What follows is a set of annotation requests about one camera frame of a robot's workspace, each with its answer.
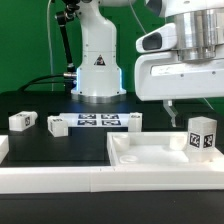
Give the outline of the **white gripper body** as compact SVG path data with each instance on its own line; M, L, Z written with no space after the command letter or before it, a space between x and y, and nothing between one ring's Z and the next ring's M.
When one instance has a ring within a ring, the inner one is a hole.
M135 92L142 101L224 96L224 44L211 59L180 61L178 36L168 23L136 41L141 53L134 69Z

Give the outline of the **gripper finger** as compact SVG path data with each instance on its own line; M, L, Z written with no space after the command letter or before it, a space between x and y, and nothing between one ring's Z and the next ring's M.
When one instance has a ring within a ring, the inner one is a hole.
M176 127L178 112L177 112L176 108L174 107L173 101L172 100L164 100L163 107L171 118L172 126Z

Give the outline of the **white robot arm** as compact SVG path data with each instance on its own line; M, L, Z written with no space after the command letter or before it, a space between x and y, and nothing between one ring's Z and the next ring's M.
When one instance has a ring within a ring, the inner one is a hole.
M123 96L116 63L116 27L101 6L126 6L136 0L62 0L67 21L77 17L82 30L82 63L72 96L108 102ZM161 100L171 108L177 99L224 96L224 0L145 0L166 24L136 41L135 92L142 101Z

